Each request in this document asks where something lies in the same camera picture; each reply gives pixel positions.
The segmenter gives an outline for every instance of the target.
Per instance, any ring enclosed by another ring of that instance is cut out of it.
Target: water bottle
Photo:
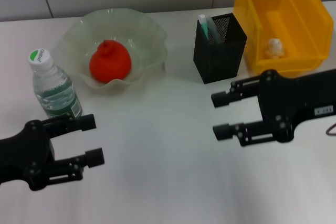
[[[34,93],[49,118],[69,113],[82,115],[74,86],[69,76],[54,64],[46,49],[37,49],[29,55],[29,64],[34,72]]]

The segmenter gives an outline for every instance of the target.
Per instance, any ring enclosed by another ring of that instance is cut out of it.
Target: black mesh pen holder
[[[222,39],[215,44],[210,31],[208,39],[197,21],[194,63],[204,84],[237,76],[247,36],[233,13],[212,18]]]

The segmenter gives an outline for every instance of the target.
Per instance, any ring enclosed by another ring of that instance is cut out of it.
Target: yellow plastic bin
[[[262,73],[285,75],[315,69],[327,59],[333,20],[320,0],[235,0],[234,15],[247,35],[245,59]],[[284,54],[269,59],[268,41],[280,39]]]

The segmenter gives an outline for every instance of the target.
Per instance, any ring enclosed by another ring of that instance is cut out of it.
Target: table surface
[[[336,20],[336,2],[324,3]],[[232,8],[150,14],[168,33],[165,72],[124,90],[95,93],[74,78],[97,129],[53,139],[57,159],[102,147],[106,163],[84,179],[32,192],[21,181],[0,186],[3,224],[336,223],[336,117],[304,122],[289,144],[242,148],[217,142],[212,126],[261,119],[256,98],[214,109],[211,94],[231,80],[204,85],[193,63],[195,22]],[[46,119],[32,89],[27,55],[51,49],[78,18],[0,23],[0,138]],[[336,67],[336,37],[318,71]],[[249,76],[242,61],[238,76]]]

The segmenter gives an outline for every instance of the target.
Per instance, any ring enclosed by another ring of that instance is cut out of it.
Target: red object
[[[92,55],[89,69],[93,77],[108,83],[124,79],[131,71],[131,57],[127,49],[115,40],[104,40]]]

